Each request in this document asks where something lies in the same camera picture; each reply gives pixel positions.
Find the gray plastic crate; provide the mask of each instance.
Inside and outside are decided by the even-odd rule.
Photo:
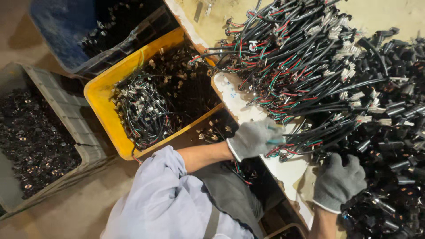
[[[77,79],[44,71],[33,66],[8,64],[0,72],[0,95],[35,83],[54,112],[75,139],[82,163],[73,171],[51,183],[29,199],[22,199],[19,181],[14,177],[12,162],[0,152],[0,205],[7,212],[0,219],[21,212],[45,198],[68,188],[85,177],[102,171],[115,162],[116,151],[105,130],[83,95]]]

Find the light blue shirt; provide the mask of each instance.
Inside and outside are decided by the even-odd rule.
[[[113,207],[101,239],[203,238],[212,203],[203,182],[187,175],[181,155],[167,146],[145,160],[133,186]],[[253,234],[220,212],[215,239]]]

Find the gray pants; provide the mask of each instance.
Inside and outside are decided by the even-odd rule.
[[[256,238],[263,238],[258,221],[263,217],[263,206],[249,187],[223,163],[211,164],[192,175],[199,178],[209,192],[212,203],[230,215]]]

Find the work glove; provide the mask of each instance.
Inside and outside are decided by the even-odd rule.
[[[341,204],[366,188],[365,171],[359,158],[348,155],[349,163],[343,167],[341,156],[333,153],[330,164],[322,165],[314,185],[313,202],[331,213],[340,214]]]
[[[269,153],[276,145],[285,144],[282,134],[285,128],[274,120],[266,118],[257,122],[245,122],[227,144],[238,162],[260,154]]]

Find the yellow plastic crate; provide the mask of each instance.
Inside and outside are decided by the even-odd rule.
[[[98,77],[91,80],[84,87],[84,96],[86,97],[90,106],[93,108],[94,113],[96,113],[97,117],[99,118],[99,121],[105,128],[119,155],[125,160],[133,160],[131,156],[131,151],[133,150],[134,143],[127,138],[127,135],[124,132],[124,128],[121,125],[121,120],[116,111],[114,110],[115,105],[111,101],[111,98],[113,97],[112,90],[114,88],[114,84],[124,79],[126,76],[132,74],[133,70],[136,70],[137,67],[143,63],[143,59],[145,59],[146,64],[147,60],[154,56],[156,53],[158,53],[161,48],[166,51],[167,49],[172,48],[183,42],[183,40],[183,29],[178,28],[176,30],[173,30],[168,34],[144,46],[140,50],[134,52],[122,61],[118,62],[117,64],[100,74]],[[152,150],[155,150],[156,148],[174,139],[178,135],[184,133],[185,131],[187,131],[188,129],[198,124],[202,120],[206,119],[208,116],[223,107],[223,103],[219,104],[218,106],[210,110],[208,113],[195,120],[190,125],[179,130],[175,134],[169,136],[168,138],[143,150],[142,152],[135,150],[134,155],[136,157],[140,157],[144,154],[151,152]]]

